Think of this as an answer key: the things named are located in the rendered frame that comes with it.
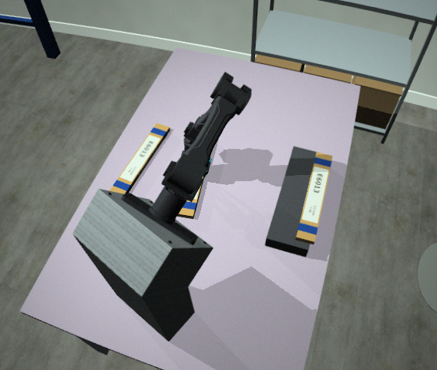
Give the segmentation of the white box with label and blue band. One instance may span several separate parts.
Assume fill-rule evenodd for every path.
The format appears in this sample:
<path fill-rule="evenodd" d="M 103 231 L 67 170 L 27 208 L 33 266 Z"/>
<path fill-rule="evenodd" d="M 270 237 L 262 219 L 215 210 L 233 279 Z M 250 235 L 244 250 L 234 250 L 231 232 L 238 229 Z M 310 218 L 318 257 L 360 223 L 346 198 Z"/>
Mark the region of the white box with label and blue band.
<path fill-rule="evenodd" d="M 183 208 L 181 209 L 181 211 L 179 212 L 179 214 L 177 215 L 178 217 L 185 217 L 185 218 L 190 218 L 193 219 L 196 209 L 197 209 L 197 203 L 200 197 L 200 191 L 202 188 L 203 183 L 200 186 L 200 189 L 197 191 L 196 196 L 194 197 L 193 201 L 186 201 L 186 203 L 183 205 Z"/>

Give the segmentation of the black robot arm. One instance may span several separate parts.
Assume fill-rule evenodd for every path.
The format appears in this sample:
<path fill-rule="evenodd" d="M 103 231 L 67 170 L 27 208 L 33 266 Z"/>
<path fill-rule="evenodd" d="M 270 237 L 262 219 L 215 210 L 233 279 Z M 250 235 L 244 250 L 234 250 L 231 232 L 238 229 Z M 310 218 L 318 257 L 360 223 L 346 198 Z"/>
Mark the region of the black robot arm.
<path fill-rule="evenodd" d="M 161 183 L 165 187 L 153 206 L 131 193 L 121 197 L 131 207 L 192 245 L 198 236 L 179 225 L 175 219 L 186 201 L 192 202 L 200 189 L 210 155 L 225 126 L 233 116 L 241 114 L 251 98 L 251 88 L 244 84 L 239 88 L 232 83 L 233 79 L 226 72 L 221 76 L 210 96 L 213 99 L 212 106 L 198 117 L 195 124 L 190 122 L 184 130 L 185 152 L 177 162 L 171 161 L 167 167 Z"/>

